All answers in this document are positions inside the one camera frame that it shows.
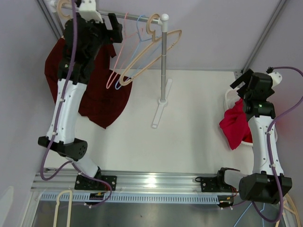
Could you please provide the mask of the pink thin hanger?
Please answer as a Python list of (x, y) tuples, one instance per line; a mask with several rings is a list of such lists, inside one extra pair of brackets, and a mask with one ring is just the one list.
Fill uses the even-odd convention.
[(118, 62), (119, 62), (119, 59), (120, 59), (120, 56), (121, 56), (121, 53), (122, 53), (122, 51), (123, 51), (123, 48), (124, 48), (124, 46), (125, 46), (125, 43), (126, 43), (126, 40), (127, 39), (129, 39), (129, 38), (131, 38), (132, 36), (134, 36), (135, 34), (137, 34), (136, 32), (134, 32), (134, 33), (132, 33), (132, 34), (130, 34), (130, 35), (127, 35), (127, 32), (126, 32), (126, 21), (127, 21), (127, 16), (128, 16), (128, 12), (126, 12), (125, 13), (125, 16), (124, 16), (124, 23), (123, 23), (123, 41), (122, 41), (122, 44), (121, 44), (121, 48), (120, 48), (120, 51), (119, 51), (119, 54), (118, 54), (118, 56), (117, 56), (117, 58), (116, 58), (116, 62), (115, 62), (115, 64), (114, 64), (114, 67), (113, 67), (113, 69), (112, 69), (112, 73), (110, 74), (110, 76), (109, 76), (109, 78), (108, 78), (108, 80), (107, 80), (107, 83), (106, 83), (106, 89), (109, 89), (110, 87), (111, 87), (111, 85), (113, 84), (113, 82), (115, 81), (115, 79), (116, 79), (116, 77), (117, 77), (117, 75), (118, 75), (118, 73), (117, 72), (115, 72), (115, 69), (116, 69), (116, 66), (117, 66), (117, 64), (118, 64)]

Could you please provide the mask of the beige wooden hanger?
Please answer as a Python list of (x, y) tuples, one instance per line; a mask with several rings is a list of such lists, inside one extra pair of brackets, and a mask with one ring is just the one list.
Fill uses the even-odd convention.
[(143, 39), (143, 32), (139, 28), (139, 20), (143, 18), (144, 15), (137, 18), (136, 29), (139, 41), (128, 60), (128, 65), (115, 84), (116, 90), (132, 83), (136, 77), (149, 69), (162, 56), (165, 57), (167, 51), (172, 49), (182, 36), (180, 29), (168, 31), (168, 14), (155, 13), (146, 21), (146, 34), (149, 37)]

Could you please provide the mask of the magenta pink t shirt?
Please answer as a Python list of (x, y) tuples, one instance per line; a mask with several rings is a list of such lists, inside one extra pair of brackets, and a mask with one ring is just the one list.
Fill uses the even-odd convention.
[(246, 114), (243, 111), (243, 100), (235, 102), (235, 106), (224, 113), (224, 118), (219, 123), (229, 146), (232, 150), (236, 149), (245, 135), (251, 134)]

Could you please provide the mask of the red t shirt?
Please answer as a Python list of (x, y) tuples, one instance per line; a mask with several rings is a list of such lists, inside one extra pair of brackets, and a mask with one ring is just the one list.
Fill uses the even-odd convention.
[(251, 134), (245, 135), (244, 138), (242, 139), (242, 142), (252, 143), (253, 142), (252, 135)]

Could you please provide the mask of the dark maroon t shirt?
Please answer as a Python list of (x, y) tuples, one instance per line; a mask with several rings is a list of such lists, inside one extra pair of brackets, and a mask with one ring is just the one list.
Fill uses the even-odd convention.
[[(45, 77), (53, 100), (57, 98), (58, 67), (62, 59), (65, 40), (60, 38), (45, 61)], [(95, 68), (90, 76), (87, 89), (82, 97), (79, 114), (106, 129), (123, 112), (129, 100), (132, 84), (116, 90), (112, 85), (106, 89), (106, 83), (112, 74), (110, 59), (116, 56), (114, 46), (103, 46), (94, 61)]]

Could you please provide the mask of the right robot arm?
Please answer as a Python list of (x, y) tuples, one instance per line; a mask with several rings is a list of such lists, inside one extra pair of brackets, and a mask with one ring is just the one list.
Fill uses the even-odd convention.
[(243, 100), (243, 111), (252, 135), (254, 164), (252, 174), (245, 175), (232, 168), (221, 168), (223, 175), (216, 178), (220, 191), (234, 187), (244, 201), (278, 204), (292, 188), (292, 179), (284, 176), (275, 139), (276, 118), (274, 105), (267, 99), (274, 94), (282, 76), (278, 73), (260, 73), (249, 69), (230, 86), (236, 88)]

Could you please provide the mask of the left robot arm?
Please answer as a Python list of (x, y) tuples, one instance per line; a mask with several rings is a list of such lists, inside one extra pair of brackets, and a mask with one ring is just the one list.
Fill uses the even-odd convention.
[(66, 22), (53, 119), (47, 134), (38, 138), (38, 145), (66, 158), (86, 176), (85, 184), (92, 190), (101, 186), (102, 178), (97, 175), (99, 167), (86, 156), (88, 143), (75, 137), (75, 124), (98, 51), (106, 44), (123, 40), (122, 24), (114, 13), (108, 17), (111, 29), (104, 22), (86, 21), (80, 14)]

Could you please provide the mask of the white perforated plastic basket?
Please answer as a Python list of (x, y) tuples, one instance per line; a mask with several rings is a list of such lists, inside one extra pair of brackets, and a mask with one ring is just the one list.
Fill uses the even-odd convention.
[[(241, 98), (238, 96), (235, 89), (229, 89), (226, 91), (224, 95), (224, 112), (228, 109), (231, 109), (235, 106), (235, 102), (240, 100)], [(242, 142), (240, 145), (252, 146), (252, 143)]]

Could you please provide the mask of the aluminium corner frame post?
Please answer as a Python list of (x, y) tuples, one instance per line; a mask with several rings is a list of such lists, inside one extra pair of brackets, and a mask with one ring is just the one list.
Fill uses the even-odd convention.
[(278, 4), (275, 6), (273, 12), (270, 15), (268, 22), (266, 23), (264, 29), (262, 30), (256, 44), (254, 45), (251, 53), (249, 54), (248, 59), (245, 61), (242, 69), (240, 70), (241, 73), (244, 73), (254, 62), (256, 59), (259, 51), (261, 50), (262, 46), (264, 45), (267, 37), (270, 35), (271, 30), (273, 29), (274, 25), (278, 22), (279, 17), (282, 15), (282, 12), (286, 5), (288, 4), (288, 0), (279, 0)]

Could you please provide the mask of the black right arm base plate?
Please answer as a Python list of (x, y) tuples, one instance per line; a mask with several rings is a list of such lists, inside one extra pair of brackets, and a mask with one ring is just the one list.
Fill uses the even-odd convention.
[(234, 192), (232, 186), (226, 184), (222, 177), (197, 177), (196, 182), (201, 185), (202, 192)]

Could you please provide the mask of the aluminium frame rail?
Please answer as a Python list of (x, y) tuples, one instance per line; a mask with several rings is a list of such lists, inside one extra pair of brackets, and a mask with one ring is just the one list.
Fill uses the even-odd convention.
[[(149, 173), (127, 171), (102, 171), (103, 175), (117, 176), (115, 193), (150, 194), (195, 194), (201, 193), (198, 176), (214, 177), (214, 174)], [(52, 180), (44, 181), (36, 174), (31, 186), (32, 191), (59, 191), (73, 189), (77, 171), (63, 169)]]

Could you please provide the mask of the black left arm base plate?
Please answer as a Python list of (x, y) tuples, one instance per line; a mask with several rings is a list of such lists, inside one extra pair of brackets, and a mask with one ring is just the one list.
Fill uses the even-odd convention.
[[(108, 183), (113, 191), (116, 190), (117, 176), (102, 175), (100, 179)], [(88, 179), (82, 175), (77, 176), (74, 189), (83, 191), (109, 191), (109, 187), (104, 183)]]

